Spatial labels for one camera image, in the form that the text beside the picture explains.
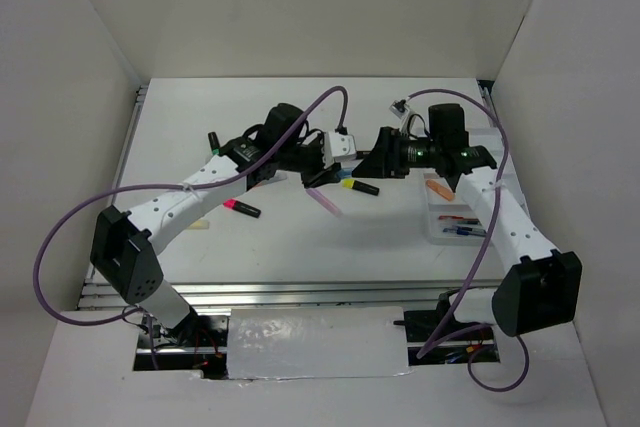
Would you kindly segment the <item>pink black highlighter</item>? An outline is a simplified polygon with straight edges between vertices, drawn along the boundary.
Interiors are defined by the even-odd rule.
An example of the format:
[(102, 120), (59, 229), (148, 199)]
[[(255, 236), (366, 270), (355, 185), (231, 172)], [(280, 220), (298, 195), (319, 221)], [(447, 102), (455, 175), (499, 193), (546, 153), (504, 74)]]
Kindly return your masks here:
[(262, 214), (262, 211), (259, 208), (241, 202), (237, 199), (228, 199), (223, 203), (223, 206), (229, 210), (238, 212), (251, 218), (259, 218)]

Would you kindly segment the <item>blue translucent highlighter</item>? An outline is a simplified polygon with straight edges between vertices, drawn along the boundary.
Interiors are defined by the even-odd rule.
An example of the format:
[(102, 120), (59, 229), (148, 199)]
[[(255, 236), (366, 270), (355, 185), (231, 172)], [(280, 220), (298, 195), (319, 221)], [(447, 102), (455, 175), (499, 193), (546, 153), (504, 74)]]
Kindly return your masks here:
[(352, 171), (350, 169), (343, 169), (339, 172), (339, 178), (341, 180), (350, 179), (352, 177)]

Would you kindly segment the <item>yellow black highlighter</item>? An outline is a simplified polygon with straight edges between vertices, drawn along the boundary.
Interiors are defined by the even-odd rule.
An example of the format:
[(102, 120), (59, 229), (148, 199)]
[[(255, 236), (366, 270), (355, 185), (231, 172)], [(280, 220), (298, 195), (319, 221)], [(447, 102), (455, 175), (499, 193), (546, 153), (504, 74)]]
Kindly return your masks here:
[(361, 192), (367, 195), (371, 195), (371, 196), (378, 196), (380, 193), (380, 189), (376, 186), (361, 182), (359, 180), (353, 179), (353, 178), (349, 178), (349, 179), (344, 179), (342, 181), (342, 186), (344, 188), (353, 190), (353, 191), (357, 191), (357, 192)]

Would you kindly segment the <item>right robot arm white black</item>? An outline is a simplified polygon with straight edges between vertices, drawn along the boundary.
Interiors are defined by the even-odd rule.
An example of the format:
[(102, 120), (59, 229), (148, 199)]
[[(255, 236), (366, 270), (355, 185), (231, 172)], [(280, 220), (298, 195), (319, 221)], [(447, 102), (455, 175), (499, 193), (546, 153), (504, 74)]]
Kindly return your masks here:
[(381, 128), (352, 175), (400, 179), (413, 169), (432, 169), (485, 229), (505, 276), (496, 289), (468, 288), (451, 296), (450, 306), (436, 316), (440, 334), (457, 339), (471, 323), (486, 323), (515, 337), (572, 321), (582, 274), (578, 256), (561, 252), (538, 230), (502, 183), (493, 156), (470, 144), (460, 105), (434, 105), (428, 117), (426, 138)]

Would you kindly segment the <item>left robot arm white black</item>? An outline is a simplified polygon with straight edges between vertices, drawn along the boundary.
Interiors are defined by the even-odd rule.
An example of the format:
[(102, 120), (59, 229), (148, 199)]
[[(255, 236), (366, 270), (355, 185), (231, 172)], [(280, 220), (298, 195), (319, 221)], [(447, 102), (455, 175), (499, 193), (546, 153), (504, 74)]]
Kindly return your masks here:
[(90, 260), (128, 305), (144, 309), (176, 346), (189, 344), (202, 323), (194, 308), (165, 279), (158, 256), (180, 233), (225, 201), (272, 178), (297, 172), (306, 187), (336, 181), (352, 139), (344, 129), (320, 132), (309, 143), (299, 135), (303, 112), (285, 103), (262, 124), (221, 146), (192, 176), (127, 211), (115, 206), (97, 218)]

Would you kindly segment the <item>blue purple pen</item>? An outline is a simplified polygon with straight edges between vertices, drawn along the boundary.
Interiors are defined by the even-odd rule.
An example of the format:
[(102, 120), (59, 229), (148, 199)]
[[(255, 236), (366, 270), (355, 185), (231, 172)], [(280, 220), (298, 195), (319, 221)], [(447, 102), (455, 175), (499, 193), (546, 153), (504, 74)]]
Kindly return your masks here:
[(486, 236), (486, 232), (482, 229), (477, 230), (477, 229), (471, 229), (471, 230), (466, 230), (463, 228), (445, 228), (443, 230), (444, 233), (447, 234), (452, 234), (452, 235), (457, 235), (457, 236), (470, 236), (470, 237), (479, 237), (479, 238), (484, 238)]

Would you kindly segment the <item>red pen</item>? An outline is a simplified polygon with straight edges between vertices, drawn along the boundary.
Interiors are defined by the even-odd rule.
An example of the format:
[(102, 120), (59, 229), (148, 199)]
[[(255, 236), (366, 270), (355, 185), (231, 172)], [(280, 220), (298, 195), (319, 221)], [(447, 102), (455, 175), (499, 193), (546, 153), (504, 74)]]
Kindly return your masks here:
[(440, 215), (438, 216), (439, 221), (451, 221), (457, 222), (465, 225), (479, 225), (480, 221), (477, 218), (464, 217), (464, 216), (454, 216), (454, 215)]

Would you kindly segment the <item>orange translucent highlighter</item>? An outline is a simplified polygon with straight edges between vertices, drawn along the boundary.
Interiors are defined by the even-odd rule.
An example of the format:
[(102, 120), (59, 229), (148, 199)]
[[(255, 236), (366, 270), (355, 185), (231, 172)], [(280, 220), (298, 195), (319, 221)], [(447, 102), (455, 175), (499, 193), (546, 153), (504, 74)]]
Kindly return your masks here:
[(425, 185), (429, 190), (445, 199), (446, 201), (452, 202), (455, 200), (455, 193), (435, 179), (426, 180)]

